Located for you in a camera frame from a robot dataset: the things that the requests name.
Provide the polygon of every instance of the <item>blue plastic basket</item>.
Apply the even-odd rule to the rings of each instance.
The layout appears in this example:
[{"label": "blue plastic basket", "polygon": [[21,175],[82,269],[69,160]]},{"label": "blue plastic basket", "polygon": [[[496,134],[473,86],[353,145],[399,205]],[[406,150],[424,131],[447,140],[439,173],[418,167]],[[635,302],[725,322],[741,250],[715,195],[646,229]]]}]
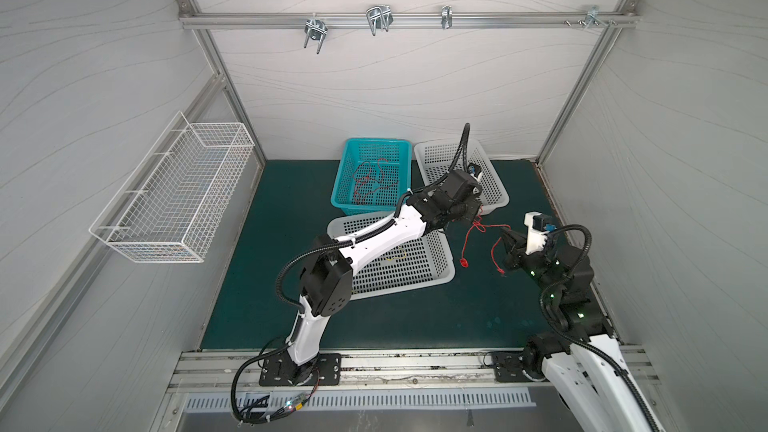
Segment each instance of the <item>blue plastic basket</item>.
[{"label": "blue plastic basket", "polygon": [[331,203],[348,216],[395,210],[411,186],[411,143],[349,139],[333,184]]}]

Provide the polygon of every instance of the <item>red cable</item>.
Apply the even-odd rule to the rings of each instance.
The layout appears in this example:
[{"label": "red cable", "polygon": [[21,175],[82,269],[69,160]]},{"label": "red cable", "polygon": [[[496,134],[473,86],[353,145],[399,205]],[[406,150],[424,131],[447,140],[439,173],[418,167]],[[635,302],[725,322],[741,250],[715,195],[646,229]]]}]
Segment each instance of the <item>red cable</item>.
[{"label": "red cable", "polygon": [[[461,264],[462,267],[464,268],[469,267],[469,262],[467,261],[467,259],[464,258],[464,251],[466,250],[467,242],[469,240],[469,233],[472,232],[474,228],[479,230],[480,233],[485,233],[486,227],[506,227],[512,230],[512,227],[508,226],[507,224],[482,224],[480,223],[481,220],[482,220],[482,217],[478,216],[476,220],[472,221],[472,226],[469,228],[469,230],[467,230],[467,235],[464,238],[464,247],[462,247],[462,258],[458,261],[458,263]],[[496,245],[498,245],[498,243],[501,240],[502,238],[499,237],[496,240],[496,243],[493,245],[493,247],[491,247],[491,260],[493,260],[493,264],[496,266],[496,270],[498,271],[498,273],[500,273],[501,275],[504,275],[504,270],[498,266],[498,264],[496,263],[496,259],[493,256],[493,252],[496,249]]]}]

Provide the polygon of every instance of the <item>wire mesh basket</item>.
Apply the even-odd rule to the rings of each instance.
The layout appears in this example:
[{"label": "wire mesh basket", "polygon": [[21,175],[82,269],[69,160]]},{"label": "wire mesh basket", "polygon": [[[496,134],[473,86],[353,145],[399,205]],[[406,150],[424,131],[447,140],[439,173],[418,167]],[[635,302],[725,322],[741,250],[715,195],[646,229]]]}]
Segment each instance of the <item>wire mesh basket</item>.
[{"label": "wire mesh basket", "polygon": [[[388,215],[372,212],[334,218],[328,224],[328,235],[349,235]],[[445,284],[453,280],[455,274],[446,234],[434,230],[395,247],[363,267],[352,279],[350,300]]]},{"label": "wire mesh basket", "polygon": [[[166,129],[167,151],[150,152],[91,226],[134,262],[202,262],[254,148],[240,122],[184,124]],[[112,217],[119,218],[110,224]]]}]

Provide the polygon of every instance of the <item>yellow wire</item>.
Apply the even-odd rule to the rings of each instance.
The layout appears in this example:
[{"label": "yellow wire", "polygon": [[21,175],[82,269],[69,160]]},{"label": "yellow wire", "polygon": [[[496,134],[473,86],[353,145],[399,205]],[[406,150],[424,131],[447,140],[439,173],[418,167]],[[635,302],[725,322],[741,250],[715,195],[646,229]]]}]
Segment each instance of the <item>yellow wire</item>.
[{"label": "yellow wire", "polygon": [[395,259],[397,259],[397,258],[406,258],[406,257],[408,257],[408,252],[406,252],[406,250],[405,250],[403,247],[401,247],[400,245],[398,245],[397,247],[398,247],[400,250],[402,250],[402,257],[392,257],[392,258],[385,258],[384,260],[395,260]]}]

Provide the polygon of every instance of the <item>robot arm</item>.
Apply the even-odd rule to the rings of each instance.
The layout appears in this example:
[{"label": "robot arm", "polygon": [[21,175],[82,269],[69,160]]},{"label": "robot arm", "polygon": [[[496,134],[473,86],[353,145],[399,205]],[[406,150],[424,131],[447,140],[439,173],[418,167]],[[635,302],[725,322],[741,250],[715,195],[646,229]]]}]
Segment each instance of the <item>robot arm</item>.
[{"label": "robot arm", "polygon": [[475,164],[452,170],[436,185],[413,192],[401,207],[377,223],[354,234],[331,238],[318,236],[313,249],[334,244],[349,245],[318,252],[306,258],[301,275],[300,304],[287,354],[296,368],[290,382],[308,376],[320,350],[320,339],[331,315],[339,312],[352,296],[352,278],[371,261],[393,248],[419,238],[450,222],[473,220],[480,209],[478,179],[482,170]]},{"label": "robot arm", "polygon": [[[663,430],[627,370],[599,304],[592,301],[589,259],[571,245],[554,250],[552,234],[558,228],[552,217],[529,212],[524,224],[527,236],[502,233],[504,264],[522,268],[542,288],[542,312],[553,329],[528,340],[520,357],[524,373],[552,382],[585,432]],[[586,228],[560,230],[567,229],[585,232],[590,242]]]}]

